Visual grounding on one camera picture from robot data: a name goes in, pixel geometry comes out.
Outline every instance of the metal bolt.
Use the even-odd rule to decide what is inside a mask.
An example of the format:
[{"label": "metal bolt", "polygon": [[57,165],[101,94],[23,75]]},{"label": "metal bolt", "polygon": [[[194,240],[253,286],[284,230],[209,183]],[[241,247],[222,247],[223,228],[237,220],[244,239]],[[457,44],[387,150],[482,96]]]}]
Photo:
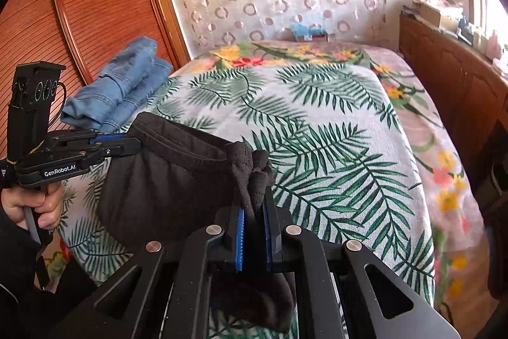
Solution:
[{"label": "metal bolt", "polygon": [[347,240],[346,247],[352,252],[359,252],[362,249],[362,243],[358,240]]},{"label": "metal bolt", "polygon": [[150,253],[158,252],[162,248],[162,244],[159,241],[151,241],[146,244],[146,251]]},{"label": "metal bolt", "polygon": [[300,226],[292,224],[286,227],[286,233],[291,234],[292,236],[298,236],[301,232],[302,228]]},{"label": "metal bolt", "polygon": [[219,234],[221,231],[222,231],[222,227],[217,224],[212,224],[206,228],[206,232],[212,236]]}]

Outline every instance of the leaf-patterned blanket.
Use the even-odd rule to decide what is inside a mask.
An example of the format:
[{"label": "leaf-patterned blanket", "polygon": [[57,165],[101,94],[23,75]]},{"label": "leaf-patterned blanket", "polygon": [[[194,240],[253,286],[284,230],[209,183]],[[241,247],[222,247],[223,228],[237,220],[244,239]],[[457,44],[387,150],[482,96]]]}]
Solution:
[{"label": "leaf-patterned blanket", "polygon": [[[238,66],[170,77],[146,111],[266,149],[274,199],[321,239],[361,240],[429,303],[433,242],[416,161],[376,75],[349,63]],[[66,183],[60,234],[97,282],[129,257],[95,215],[107,162]],[[271,337],[212,312],[210,336]]]}]

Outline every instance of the bed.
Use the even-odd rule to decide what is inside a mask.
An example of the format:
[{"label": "bed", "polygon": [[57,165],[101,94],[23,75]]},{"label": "bed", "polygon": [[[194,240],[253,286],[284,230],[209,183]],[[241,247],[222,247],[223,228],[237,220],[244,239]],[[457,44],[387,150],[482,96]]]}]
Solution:
[{"label": "bed", "polygon": [[[344,78],[345,73],[347,79],[356,80],[360,90],[347,80],[339,90],[319,88],[319,83]],[[231,84],[233,81],[221,83],[241,77],[242,88],[245,82],[248,85],[244,94],[247,102],[235,107],[241,123],[217,124],[207,111],[224,111],[227,106],[221,109],[221,102],[234,101],[234,96],[228,96],[240,88]],[[275,88],[268,95],[256,95],[267,79]],[[379,82],[384,92],[376,90]],[[182,101],[178,95],[184,84],[194,86],[198,93]],[[208,86],[215,90],[210,93]],[[285,92],[277,95],[278,88]],[[198,111],[194,106],[189,110],[189,102],[191,106],[202,106]],[[285,192],[275,190],[275,199],[291,209],[298,224],[336,242],[361,239],[437,309],[441,309],[444,296],[462,294],[460,273],[468,270],[469,252],[481,246],[483,220],[430,96],[404,60],[392,51],[344,43],[226,46],[172,74],[143,110],[270,150],[279,172],[276,186],[285,188]],[[311,113],[312,120],[307,120],[304,113]],[[365,128],[359,125],[362,119],[369,120],[368,138]],[[301,135],[296,131],[299,120],[308,121],[308,129]],[[376,132],[388,134],[391,139],[371,139]],[[281,145],[293,135],[300,139]],[[337,162],[338,147],[333,146],[337,137],[351,138],[354,148],[350,149],[373,163],[371,169],[378,170],[377,178],[384,179],[379,188],[388,193],[389,203],[377,198],[375,180],[347,163]],[[130,252],[109,236],[95,217],[107,167],[106,161],[86,176],[65,183],[59,227],[63,258],[72,254],[97,283],[130,257]],[[302,168],[307,173],[297,174]],[[333,174],[338,175],[337,180],[331,180]],[[320,203],[330,200],[337,207],[323,219],[318,213]],[[212,312],[210,337],[228,335],[279,337]],[[296,326],[289,334],[293,336]]]}]

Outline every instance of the camera lens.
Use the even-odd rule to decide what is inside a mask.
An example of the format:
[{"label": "camera lens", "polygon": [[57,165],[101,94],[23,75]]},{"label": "camera lens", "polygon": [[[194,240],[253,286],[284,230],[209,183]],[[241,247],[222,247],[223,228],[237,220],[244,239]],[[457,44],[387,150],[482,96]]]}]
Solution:
[{"label": "camera lens", "polygon": [[46,81],[46,85],[44,86],[44,100],[47,100],[50,94],[51,94],[51,80],[48,79]]},{"label": "camera lens", "polygon": [[35,89],[35,101],[39,101],[42,96],[42,81],[37,84],[37,88]]}]

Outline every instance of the dark clothing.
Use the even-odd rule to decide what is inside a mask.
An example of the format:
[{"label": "dark clothing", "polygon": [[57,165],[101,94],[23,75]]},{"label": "dark clothing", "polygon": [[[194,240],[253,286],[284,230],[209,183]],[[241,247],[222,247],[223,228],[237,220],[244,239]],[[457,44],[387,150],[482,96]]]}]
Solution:
[{"label": "dark clothing", "polygon": [[245,212],[244,268],[212,279],[212,307],[287,332],[296,304],[293,277],[266,272],[263,200],[273,183],[268,153],[141,113],[127,137],[138,154],[111,160],[97,207],[108,232],[131,252],[152,240],[184,241],[213,224],[220,207]]},{"label": "dark clothing", "polygon": [[95,290],[75,261],[60,278],[57,293],[34,286],[41,245],[14,224],[0,205],[0,338],[44,339],[49,330]]}]

